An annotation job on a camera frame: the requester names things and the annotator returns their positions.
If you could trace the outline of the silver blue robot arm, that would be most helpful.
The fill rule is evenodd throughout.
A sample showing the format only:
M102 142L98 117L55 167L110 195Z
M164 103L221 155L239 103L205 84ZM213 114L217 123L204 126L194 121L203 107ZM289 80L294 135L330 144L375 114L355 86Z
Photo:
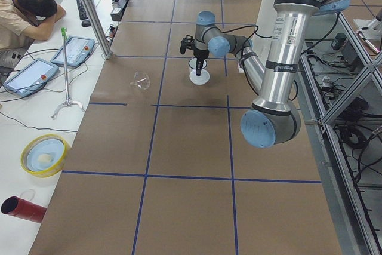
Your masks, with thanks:
M276 17L265 63L246 37L223 33L210 11L198 14L195 34L182 40L181 51L193 51L197 74L209 55L236 57L257 93L252 108L241 118L242 135L249 144L268 148L300 131L300 117L289 95L310 18L343 11L349 4L350 0L274 0Z

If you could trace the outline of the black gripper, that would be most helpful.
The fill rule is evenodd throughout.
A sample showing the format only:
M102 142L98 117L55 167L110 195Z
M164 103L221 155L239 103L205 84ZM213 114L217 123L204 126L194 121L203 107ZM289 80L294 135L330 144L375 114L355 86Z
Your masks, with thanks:
M200 76L204 66L204 60L209 56L209 50L193 47L193 55L196 58L195 73L197 76Z

